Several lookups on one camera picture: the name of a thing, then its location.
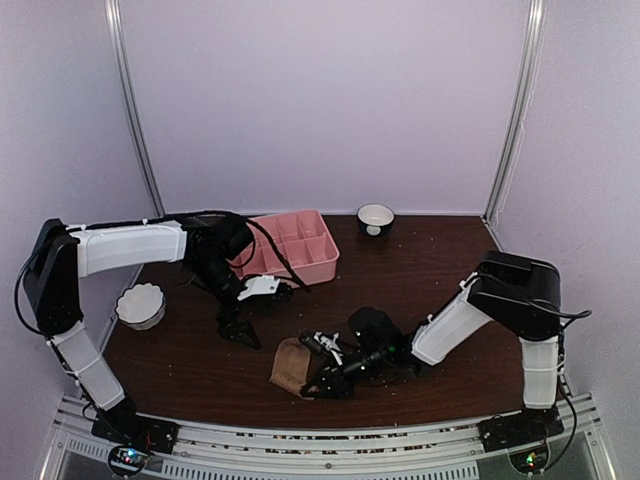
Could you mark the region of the tan brown sock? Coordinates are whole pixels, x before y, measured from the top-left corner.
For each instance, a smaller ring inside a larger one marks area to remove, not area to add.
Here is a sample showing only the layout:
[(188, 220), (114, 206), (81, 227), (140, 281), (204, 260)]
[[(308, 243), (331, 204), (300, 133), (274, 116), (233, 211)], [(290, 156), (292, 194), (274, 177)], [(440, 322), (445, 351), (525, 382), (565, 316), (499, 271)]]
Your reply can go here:
[(313, 396), (304, 396), (301, 391), (325, 359), (319, 345), (309, 348), (297, 337), (284, 339), (277, 347), (269, 382), (298, 398), (313, 401)]

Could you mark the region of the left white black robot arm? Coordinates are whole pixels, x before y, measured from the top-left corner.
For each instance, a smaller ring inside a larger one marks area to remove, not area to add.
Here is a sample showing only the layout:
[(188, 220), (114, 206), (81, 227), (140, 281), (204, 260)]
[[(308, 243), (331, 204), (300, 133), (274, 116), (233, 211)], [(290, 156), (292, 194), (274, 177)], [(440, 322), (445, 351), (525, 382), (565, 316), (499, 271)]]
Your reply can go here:
[(239, 323), (237, 312), (250, 297), (275, 293), (279, 281), (269, 275), (243, 281), (232, 270), (231, 260), (254, 240), (248, 223), (244, 216), (213, 211), (113, 224), (68, 226), (59, 219), (43, 224), (16, 288), (33, 310), (33, 332), (44, 338), (121, 443), (137, 442), (144, 424), (86, 330), (80, 279), (122, 267), (182, 262), (220, 303), (220, 336), (257, 348), (254, 330)]

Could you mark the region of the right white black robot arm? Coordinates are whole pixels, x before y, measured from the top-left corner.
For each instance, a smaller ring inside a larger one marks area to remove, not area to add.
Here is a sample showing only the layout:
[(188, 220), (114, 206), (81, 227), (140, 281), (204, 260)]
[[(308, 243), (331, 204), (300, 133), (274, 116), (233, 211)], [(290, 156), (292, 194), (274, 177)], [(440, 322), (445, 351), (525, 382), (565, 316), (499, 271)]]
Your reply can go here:
[(551, 424), (549, 410), (556, 404), (558, 376), (564, 366), (565, 330), (591, 314), (589, 310), (562, 311), (560, 283), (560, 273), (551, 263), (488, 251), (448, 302), (410, 333), (402, 333), (387, 313), (365, 306), (347, 321), (357, 341), (353, 348), (346, 347), (337, 334), (301, 334), (305, 347), (329, 360), (301, 387), (300, 394), (348, 398), (359, 378), (385, 366), (420, 374), (495, 322), (521, 345), (524, 411), (514, 417), (512, 430), (519, 440), (533, 441)]

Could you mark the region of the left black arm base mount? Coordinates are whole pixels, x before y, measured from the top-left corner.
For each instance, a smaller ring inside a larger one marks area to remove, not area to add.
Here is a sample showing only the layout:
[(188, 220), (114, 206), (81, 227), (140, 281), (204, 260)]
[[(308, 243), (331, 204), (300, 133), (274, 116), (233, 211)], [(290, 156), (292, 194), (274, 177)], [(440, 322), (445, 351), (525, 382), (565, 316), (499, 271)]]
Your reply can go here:
[(119, 477), (140, 474), (157, 454), (173, 452), (179, 426), (167, 420), (135, 414), (129, 425), (98, 413), (91, 434), (114, 443), (107, 453), (107, 466)]

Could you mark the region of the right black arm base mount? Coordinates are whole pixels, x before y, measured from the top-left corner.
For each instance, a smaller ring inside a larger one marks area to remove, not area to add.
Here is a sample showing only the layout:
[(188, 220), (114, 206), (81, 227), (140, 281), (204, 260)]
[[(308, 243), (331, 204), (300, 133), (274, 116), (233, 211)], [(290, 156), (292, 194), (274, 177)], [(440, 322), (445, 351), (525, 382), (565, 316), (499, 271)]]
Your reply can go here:
[(551, 464), (551, 437), (564, 432), (563, 422), (551, 417), (517, 413), (497, 415), (481, 421), (480, 440), (486, 453), (505, 451), (511, 467), (518, 473), (542, 474)]

